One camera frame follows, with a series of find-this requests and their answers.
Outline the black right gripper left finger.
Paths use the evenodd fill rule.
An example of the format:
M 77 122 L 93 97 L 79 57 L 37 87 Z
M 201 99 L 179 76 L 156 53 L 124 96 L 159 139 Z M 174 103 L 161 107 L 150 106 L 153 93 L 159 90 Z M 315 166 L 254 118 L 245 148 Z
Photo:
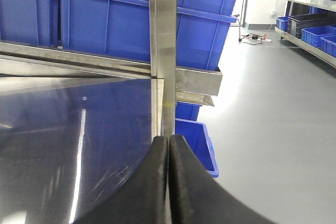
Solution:
M 156 136 L 129 179 L 75 223 L 165 223 L 167 165 L 168 139 Z

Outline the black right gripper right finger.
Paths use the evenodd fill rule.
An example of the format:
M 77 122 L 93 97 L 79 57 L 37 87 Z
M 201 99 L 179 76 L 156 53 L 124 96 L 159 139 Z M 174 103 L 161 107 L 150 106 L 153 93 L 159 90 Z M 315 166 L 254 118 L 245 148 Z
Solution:
M 169 139 L 173 223 L 271 223 L 233 197 L 206 171 L 182 135 Z

